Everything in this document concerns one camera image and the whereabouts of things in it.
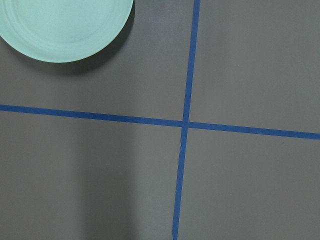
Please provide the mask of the mint green plate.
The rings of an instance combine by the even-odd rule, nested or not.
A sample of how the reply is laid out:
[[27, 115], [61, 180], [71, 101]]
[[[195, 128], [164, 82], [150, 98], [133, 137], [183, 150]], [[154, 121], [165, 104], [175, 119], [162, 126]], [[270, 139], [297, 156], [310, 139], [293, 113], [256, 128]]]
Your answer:
[[75, 62], [108, 46], [132, 8], [131, 0], [2, 0], [0, 36], [27, 57]]

